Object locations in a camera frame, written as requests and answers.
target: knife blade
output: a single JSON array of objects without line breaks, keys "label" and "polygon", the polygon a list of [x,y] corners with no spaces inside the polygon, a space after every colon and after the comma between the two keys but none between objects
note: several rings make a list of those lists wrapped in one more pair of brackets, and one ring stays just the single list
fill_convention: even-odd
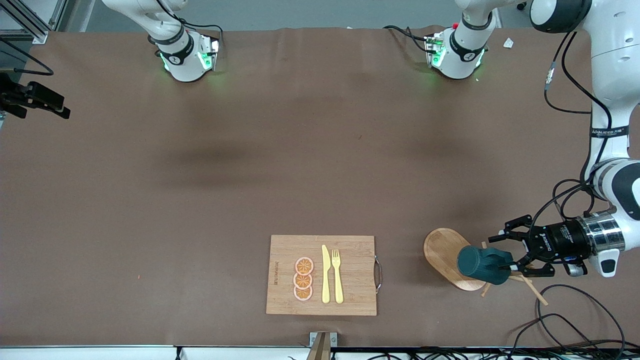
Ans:
[{"label": "knife blade", "polygon": [[329,250],[326,249],[326,245],[322,245],[322,302],[328,304],[330,301],[329,295],[329,269],[331,268],[331,258],[329,257]]}]

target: oval wooden board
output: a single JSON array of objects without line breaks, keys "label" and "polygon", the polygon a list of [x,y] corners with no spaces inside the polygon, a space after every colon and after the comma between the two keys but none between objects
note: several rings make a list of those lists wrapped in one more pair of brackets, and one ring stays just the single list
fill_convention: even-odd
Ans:
[{"label": "oval wooden board", "polygon": [[470,245],[457,231],[441,227],[431,231],[424,239],[424,257],[439,273],[455,287],[465,291],[475,291],[486,282],[471,279],[458,271],[458,253]]}]

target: gray floor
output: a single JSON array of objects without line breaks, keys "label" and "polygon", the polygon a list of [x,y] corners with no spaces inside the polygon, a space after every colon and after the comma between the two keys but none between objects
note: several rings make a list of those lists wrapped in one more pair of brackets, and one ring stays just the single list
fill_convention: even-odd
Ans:
[{"label": "gray floor", "polygon": [[[504,27],[529,26],[528,11],[515,6],[501,11]],[[422,28],[450,26],[460,20],[453,0],[191,0],[179,16],[196,24],[218,24],[228,31],[280,28],[382,28],[386,25]],[[87,31],[142,31],[101,0],[93,7]]]}]

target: metal bracket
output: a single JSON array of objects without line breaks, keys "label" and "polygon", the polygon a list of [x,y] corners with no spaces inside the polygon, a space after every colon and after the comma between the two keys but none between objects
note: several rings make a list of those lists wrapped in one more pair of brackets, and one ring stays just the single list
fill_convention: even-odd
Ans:
[{"label": "metal bracket", "polygon": [[[309,346],[313,346],[314,341],[316,340],[316,337],[318,336],[318,332],[310,332],[309,333]],[[329,340],[331,340],[331,346],[332,347],[336,347],[338,346],[338,333],[337,332],[329,332]]]}]

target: orange slice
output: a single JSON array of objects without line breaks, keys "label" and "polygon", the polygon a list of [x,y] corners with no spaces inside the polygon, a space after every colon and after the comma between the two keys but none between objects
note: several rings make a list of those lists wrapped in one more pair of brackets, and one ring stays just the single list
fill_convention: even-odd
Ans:
[{"label": "orange slice", "polygon": [[304,290],[293,288],[293,295],[296,297],[296,299],[300,301],[307,301],[308,299],[311,299],[311,295],[313,294],[314,294],[314,289],[311,287]]},{"label": "orange slice", "polygon": [[298,273],[293,275],[293,285],[300,290],[309,289],[312,282],[311,275],[300,275]]},{"label": "orange slice", "polygon": [[296,261],[296,272],[300,275],[308,275],[314,271],[314,262],[304,256]]}]

